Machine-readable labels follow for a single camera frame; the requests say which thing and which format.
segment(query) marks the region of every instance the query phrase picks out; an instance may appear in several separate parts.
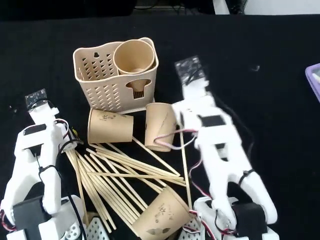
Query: black fabric surface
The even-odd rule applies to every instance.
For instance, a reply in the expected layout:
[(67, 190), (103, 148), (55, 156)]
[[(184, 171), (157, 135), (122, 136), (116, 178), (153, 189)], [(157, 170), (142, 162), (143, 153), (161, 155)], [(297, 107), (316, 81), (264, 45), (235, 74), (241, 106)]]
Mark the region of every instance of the black fabric surface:
[[(89, 105), (74, 77), (73, 51), (107, 42), (153, 39), (159, 58), (155, 99), (182, 100), (173, 63), (199, 55), (207, 65), (213, 91), (252, 130), (252, 167), (275, 203), (271, 226), (281, 239), (307, 239), (319, 222), (319, 102), (305, 68), (320, 62), (320, 16), (148, 16), (107, 19), (0, 23), (0, 197), (11, 177), (17, 134), (32, 124), (24, 96), (46, 88), (61, 115), (86, 139)], [(134, 135), (144, 141), (145, 113), (134, 114)], [(250, 137), (235, 121), (245, 148)], [(135, 143), (117, 144), (139, 160), (155, 161)], [(188, 165), (199, 159), (187, 147)], [(159, 153), (182, 173), (179, 151)], [(74, 170), (63, 156), (59, 169), (77, 194)], [(208, 189), (204, 170), (195, 180)], [(130, 180), (147, 203), (156, 197), (143, 183)], [(185, 190), (174, 189), (186, 199)], [(194, 201), (200, 194), (191, 187)], [(94, 210), (91, 203), (88, 210)], [(108, 207), (117, 230), (111, 239), (136, 239)], [(1, 239), (5, 232), (1, 230)]]

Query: black wire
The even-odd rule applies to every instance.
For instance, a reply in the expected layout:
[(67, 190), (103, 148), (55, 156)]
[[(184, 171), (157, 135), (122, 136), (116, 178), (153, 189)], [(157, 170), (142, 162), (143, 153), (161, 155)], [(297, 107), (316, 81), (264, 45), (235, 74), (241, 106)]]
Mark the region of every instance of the black wire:
[(134, 7), (134, 9), (136, 10), (148, 10), (148, 9), (153, 9), (158, 3), (160, 2), (160, 0), (156, 0), (155, 3), (149, 7), (145, 7), (145, 8), (138, 8), (138, 7)]
[(76, 207), (76, 204), (75, 204), (73, 198), (71, 197), (71, 194), (70, 194), (67, 186), (65, 185), (65, 182), (63, 181), (63, 178), (62, 178), (60, 172), (58, 171), (58, 169), (56, 168), (56, 166), (54, 166), (54, 165), (49, 165), (49, 166), (47, 166), (47, 167), (45, 167), (45, 168), (43, 168), (42, 166), (39, 167), (39, 174), (38, 174), (38, 175), (39, 175), (39, 178), (40, 178), (41, 182), (43, 182), (42, 179), (41, 179), (41, 176), (40, 176), (41, 173), (43, 173), (45, 170), (48, 170), (49, 168), (54, 168), (54, 169), (56, 170), (56, 172), (58, 173), (58, 176), (60, 177), (60, 180), (61, 180), (62, 188), (63, 188), (64, 191), (66, 192), (66, 194), (67, 194), (67, 196), (68, 196), (68, 198), (69, 198), (69, 201), (70, 201), (70, 203), (71, 203), (71, 205), (72, 205), (72, 208), (73, 208), (73, 210), (74, 210), (74, 213), (75, 213), (75, 215), (76, 215), (76, 218), (77, 218), (77, 220), (78, 220), (78, 222), (79, 222), (80, 233), (83, 235), (83, 239), (84, 239), (84, 240), (87, 240), (87, 235), (86, 235), (86, 232), (85, 232), (85, 228), (84, 228), (84, 226), (83, 226), (83, 224), (82, 224), (82, 220), (81, 220), (80, 214), (79, 214), (79, 212), (78, 212), (78, 209), (77, 209), (77, 207)]
[(66, 141), (66, 142), (61, 146), (61, 148), (60, 148), (59, 151), (58, 151), (58, 154), (56, 155), (56, 159), (55, 159), (56, 164), (57, 164), (57, 162), (58, 162), (58, 160), (59, 160), (59, 158), (60, 158), (60, 156), (61, 156), (64, 148), (65, 148), (68, 144), (70, 144), (70, 143), (84, 144), (84, 142), (81, 141), (81, 140), (79, 140), (79, 139), (71, 139), (71, 140), (69, 140), (69, 141)]
[(30, 103), (30, 104), (26, 107), (26, 109), (27, 109), (28, 111), (30, 111), (35, 104), (37, 104), (37, 103), (39, 103), (39, 102), (41, 102), (41, 101), (47, 101), (48, 103), (51, 104), (51, 106), (53, 106), (53, 107), (55, 106), (55, 105), (52, 103), (52, 101), (50, 101), (48, 98), (39, 98), (39, 99), (35, 100), (34, 102)]
[(224, 234), (224, 235), (231, 235), (232, 233), (235, 233), (236, 231), (235, 230), (232, 230), (232, 229), (227, 229), (227, 230), (222, 230), (218, 227), (217, 225), (217, 218), (218, 218), (218, 209), (215, 210), (215, 218), (214, 218), (214, 225), (216, 227), (216, 229), (218, 229), (218, 231), (221, 233), (221, 234)]
[(214, 97), (214, 99), (217, 99), (220, 104), (225, 108), (227, 109), (229, 112), (231, 112), (231, 114), (233, 115), (233, 117), (239, 122), (239, 124), (247, 131), (247, 133), (250, 135), (250, 138), (251, 138), (251, 143), (246, 151), (246, 155), (247, 155), (247, 158), (249, 159), (249, 161), (251, 160), (251, 152), (252, 152), (252, 149), (254, 147), (254, 144), (255, 144), (255, 136), (254, 134), (252, 133), (252, 131), (245, 125), (245, 123), (241, 120), (241, 118), (236, 114), (236, 112), (231, 108), (229, 107), (227, 104), (225, 104), (213, 91), (211, 91), (212, 93), (212, 96)]

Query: plastic basket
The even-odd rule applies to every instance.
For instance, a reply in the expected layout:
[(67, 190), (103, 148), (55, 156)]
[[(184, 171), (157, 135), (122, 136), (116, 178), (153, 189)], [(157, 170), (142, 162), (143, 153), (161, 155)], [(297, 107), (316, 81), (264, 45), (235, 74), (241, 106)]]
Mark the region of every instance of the plastic basket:
[[(154, 101), (159, 61), (153, 41), (147, 37), (140, 40), (152, 46), (155, 60), (149, 70), (139, 74), (118, 74), (113, 55), (117, 46), (122, 43), (120, 41), (74, 51), (75, 79), (80, 83), (91, 108), (125, 114), (145, 110), (146, 105)], [(143, 92), (134, 92), (127, 86), (128, 83), (141, 79), (149, 80)]]

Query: cup rim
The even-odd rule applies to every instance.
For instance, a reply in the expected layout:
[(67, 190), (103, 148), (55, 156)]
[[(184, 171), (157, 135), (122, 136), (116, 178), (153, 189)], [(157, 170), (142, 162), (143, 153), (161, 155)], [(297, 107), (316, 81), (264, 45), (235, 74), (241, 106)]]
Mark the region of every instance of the cup rim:
[[(117, 63), (115, 61), (116, 52), (122, 45), (124, 45), (124, 44), (126, 44), (128, 42), (142, 42), (142, 43), (146, 44), (151, 49), (151, 51), (152, 51), (152, 61), (146, 68), (144, 68), (144, 69), (142, 69), (140, 71), (137, 71), (137, 72), (130, 72), (130, 71), (122, 70), (120, 67), (118, 67), (118, 65), (117, 65)], [(120, 43), (119, 46), (117, 46), (116, 49), (114, 50), (113, 57), (112, 57), (113, 64), (116, 67), (116, 69), (118, 71), (123, 72), (123, 73), (128, 74), (128, 75), (141, 74), (141, 73), (147, 71), (152, 66), (152, 64), (154, 64), (155, 59), (156, 59), (156, 54), (155, 54), (154, 48), (149, 43), (147, 43), (146, 41), (143, 41), (143, 40), (140, 40), (140, 39), (130, 39), (130, 40), (127, 40), (127, 41), (124, 41), (124, 42)]]

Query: brown paper cup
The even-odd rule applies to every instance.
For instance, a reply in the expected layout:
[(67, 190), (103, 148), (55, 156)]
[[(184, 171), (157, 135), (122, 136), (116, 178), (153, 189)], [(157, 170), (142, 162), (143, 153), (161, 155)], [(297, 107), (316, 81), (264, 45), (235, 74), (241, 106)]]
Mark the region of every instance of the brown paper cup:
[(88, 120), (88, 143), (131, 142), (133, 129), (133, 116), (91, 108)]
[[(171, 104), (149, 103), (146, 105), (144, 145), (153, 151), (170, 152), (171, 148), (154, 143), (159, 135), (170, 134), (176, 130), (176, 117)], [(174, 134), (159, 141), (172, 144)]]
[(113, 62), (119, 74), (140, 74), (155, 61), (155, 52), (145, 41), (133, 39), (121, 43), (114, 51)]
[(132, 228), (142, 240), (164, 240), (190, 220), (187, 204), (167, 186)]

